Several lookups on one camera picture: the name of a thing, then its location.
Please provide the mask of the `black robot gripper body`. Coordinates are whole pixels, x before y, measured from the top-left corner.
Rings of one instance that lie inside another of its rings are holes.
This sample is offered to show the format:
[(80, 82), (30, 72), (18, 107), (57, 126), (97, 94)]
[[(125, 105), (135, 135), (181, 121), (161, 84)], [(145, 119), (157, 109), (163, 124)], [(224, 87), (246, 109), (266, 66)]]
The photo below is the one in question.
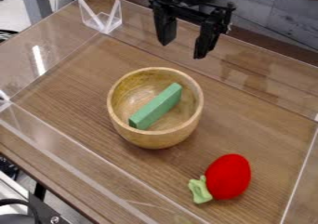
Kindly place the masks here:
[(200, 25), (209, 16), (219, 16), (220, 33), (228, 32), (235, 4), (228, 0), (149, 0), (149, 8), (155, 5), (169, 10), (175, 19), (181, 19)]

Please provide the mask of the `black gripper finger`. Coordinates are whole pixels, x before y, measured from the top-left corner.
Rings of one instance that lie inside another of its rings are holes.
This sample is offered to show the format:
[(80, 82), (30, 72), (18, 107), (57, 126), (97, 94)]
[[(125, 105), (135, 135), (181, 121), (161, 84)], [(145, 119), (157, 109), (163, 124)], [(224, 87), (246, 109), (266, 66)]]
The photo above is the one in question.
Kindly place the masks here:
[(152, 7), (156, 37), (165, 46), (176, 37), (176, 19), (169, 10), (159, 5)]
[(220, 36), (220, 17), (209, 16), (201, 23), (200, 34), (195, 41), (193, 58), (203, 59), (213, 49)]

